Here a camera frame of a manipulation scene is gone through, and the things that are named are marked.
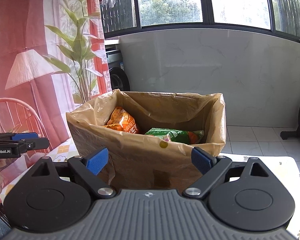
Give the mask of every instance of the snack bag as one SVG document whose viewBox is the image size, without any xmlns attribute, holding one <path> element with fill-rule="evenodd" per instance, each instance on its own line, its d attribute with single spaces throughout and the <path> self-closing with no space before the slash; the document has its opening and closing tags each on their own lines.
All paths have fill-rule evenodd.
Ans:
<svg viewBox="0 0 300 240">
<path fill-rule="evenodd" d="M 164 141 L 197 144 L 203 137 L 203 131 L 187 132 L 174 129 L 152 128 L 145 135 L 159 137 Z"/>
<path fill-rule="evenodd" d="M 107 122 L 107 125 L 104 125 L 103 127 L 117 131 L 139 133 L 134 118 L 120 106 L 117 106 L 113 110 L 110 120 Z"/>
</svg>

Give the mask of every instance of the chair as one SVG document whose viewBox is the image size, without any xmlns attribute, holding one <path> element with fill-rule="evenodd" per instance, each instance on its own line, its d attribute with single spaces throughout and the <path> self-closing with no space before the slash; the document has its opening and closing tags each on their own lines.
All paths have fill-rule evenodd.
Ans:
<svg viewBox="0 0 300 240">
<path fill-rule="evenodd" d="M 36 132 L 39 137 L 47 137 L 47 133 L 36 111 L 27 103 L 15 98 L 0 98 L 0 133 L 2 132 Z M 28 152 L 49 153 L 52 149 Z"/>
</svg>

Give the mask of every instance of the brown paper bag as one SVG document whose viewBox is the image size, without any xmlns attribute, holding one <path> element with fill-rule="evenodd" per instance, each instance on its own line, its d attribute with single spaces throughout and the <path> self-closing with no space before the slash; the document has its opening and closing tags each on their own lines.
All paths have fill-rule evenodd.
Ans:
<svg viewBox="0 0 300 240">
<path fill-rule="evenodd" d="M 201 144 L 186 145 L 101 127 L 116 106 L 131 114 L 142 132 L 151 128 L 204 130 L 204 137 Z M 98 176 L 117 190 L 176 188 L 182 192 L 201 176 L 191 163 L 192 148 L 198 146 L 217 156 L 226 142 L 222 94 L 114 90 L 67 113 L 66 118 L 81 156 L 108 148 L 109 162 Z"/>
</svg>

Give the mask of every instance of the black window frame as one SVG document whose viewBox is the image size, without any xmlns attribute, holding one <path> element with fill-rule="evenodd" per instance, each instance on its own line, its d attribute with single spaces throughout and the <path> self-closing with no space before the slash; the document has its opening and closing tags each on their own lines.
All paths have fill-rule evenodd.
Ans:
<svg viewBox="0 0 300 240">
<path fill-rule="evenodd" d="M 148 32 L 148 31 L 186 29 L 186 28 L 206 28 L 206 29 L 210 28 L 210 29 L 227 29 L 227 30 L 239 30 L 239 31 L 261 33 L 261 34 L 267 34 L 267 35 L 284 38 L 287 40 L 296 41 L 296 42 L 300 43 L 300 37 L 291 35 L 289 33 L 280 32 L 275 29 L 273 3 L 272 3 L 272 0 L 267 0 L 267 2 L 268 2 L 269 16 L 270 16 L 270 26 L 271 26 L 270 30 L 258 28 L 258 27 L 247 26 L 247 25 L 216 23 L 214 21 L 212 0 L 201 0 L 202 19 L 203 19 L 202 22 L 169 23 L 169 24 L 141 26 L 139 3 L 138 3 L 138 0 L 134 0 L 137 26 L 133 27 L 133 28 L 104 33 L 104 36 L 105 36 L 105 39 L 108 39 L 108 38 L 113 38 L 116 36 Z"/>
</svg>

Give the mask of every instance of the printed backdrop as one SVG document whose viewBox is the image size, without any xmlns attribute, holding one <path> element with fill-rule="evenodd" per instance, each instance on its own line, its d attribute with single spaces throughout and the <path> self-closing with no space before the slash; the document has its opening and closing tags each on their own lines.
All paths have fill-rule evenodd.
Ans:
<svg viewBox="0 0 300 240">
<path fill-rule="evenodd" d="M 6 160 L 5 185 L 70 137 L 66 112 L 110 90 L 99 0 L 0 0 L 0 132 L 50 140 Z"/>
</svg>

